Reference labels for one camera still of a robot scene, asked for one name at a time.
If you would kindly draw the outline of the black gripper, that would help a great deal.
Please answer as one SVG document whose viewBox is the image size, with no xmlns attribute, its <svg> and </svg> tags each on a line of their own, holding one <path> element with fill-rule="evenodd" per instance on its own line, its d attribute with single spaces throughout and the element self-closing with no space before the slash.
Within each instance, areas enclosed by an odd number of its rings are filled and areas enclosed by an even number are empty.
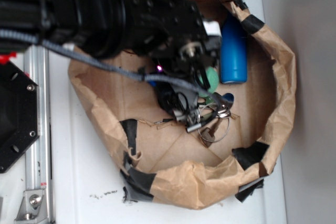
<svg viewBox="0 0 336 224">
<path fill-rule="evenodd" d="M 211 86 L 206 70 L 216 66 L 221 33 L 206 30 L 197 5 L 189 0 L 136 0 L 136 53 L 148 56 L 155 70 L 142 80 L 153 85 L 159 104 L 193 132 L 215 118 L 201 116 L 198 98 Z"/>
</svg>

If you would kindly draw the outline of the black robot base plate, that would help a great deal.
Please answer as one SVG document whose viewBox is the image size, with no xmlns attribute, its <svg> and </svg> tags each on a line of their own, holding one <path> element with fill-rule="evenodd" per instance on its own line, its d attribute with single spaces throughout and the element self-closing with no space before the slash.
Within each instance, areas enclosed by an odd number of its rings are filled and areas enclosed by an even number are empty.
<svg viewBox="0 0 336 224">
<path fill-rule="evenodd" d="M 1 173 L 39 137 L 38 85 L 12 62 L 1 65 Z"/>
</svg>

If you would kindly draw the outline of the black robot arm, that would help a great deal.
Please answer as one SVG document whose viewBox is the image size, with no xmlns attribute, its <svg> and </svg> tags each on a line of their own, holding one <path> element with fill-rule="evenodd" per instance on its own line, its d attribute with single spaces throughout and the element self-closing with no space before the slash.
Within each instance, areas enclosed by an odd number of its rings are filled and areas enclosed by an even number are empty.
<svg viewBox="0 0 336 224">
<path fill-rule="evenodd" d="M 221 36 L 189 0 L 1 0 L 1 58 L 31 45 L 155 87 L 161 107 L 198 130 Z"/>
</svg>

